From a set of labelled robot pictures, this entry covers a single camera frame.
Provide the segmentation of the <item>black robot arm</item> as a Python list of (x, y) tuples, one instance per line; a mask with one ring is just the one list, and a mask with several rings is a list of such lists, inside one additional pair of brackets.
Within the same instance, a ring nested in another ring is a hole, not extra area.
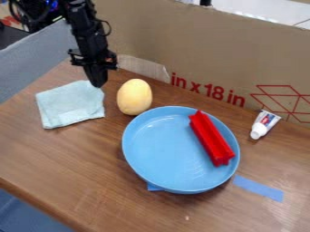
[(90, 0), (66, 0), (64, 9), (77, 43), (77, 48), (68, 50), (70, 64), (84, 68), (88, 81), (100, 88), (108, 81), (108, 70), (117, 69), (117, 55), (108, 48), (110, 31), (104, 32), (102, 27), (108, 22), (97, 19)]

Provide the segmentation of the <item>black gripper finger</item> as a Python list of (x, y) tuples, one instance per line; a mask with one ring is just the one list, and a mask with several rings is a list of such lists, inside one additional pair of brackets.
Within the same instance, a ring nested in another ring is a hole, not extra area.
[(98, 86), (102, 86), (108, 81), (108, 70), (102, 69), (98, 73)]
[(101, 76), (100, 76), (100, 68), (96, 65), (86, 65), (84, 67), (84, 73), (92, 85), (100, 88), (102, 85)]

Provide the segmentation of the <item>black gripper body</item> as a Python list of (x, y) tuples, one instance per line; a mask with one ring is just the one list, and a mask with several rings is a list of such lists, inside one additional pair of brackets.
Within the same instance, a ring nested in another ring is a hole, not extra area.
[(105, 51), (94, 57), (85, 57), (84, 55), (81, 55), (78, 49), (69, 49), (68, 55), (70, 56), (72, 65), (85, 67), (96, 64), (98, 66), (102, 66), (108, 70), (117, 69), (117, 55), (112, 51)]

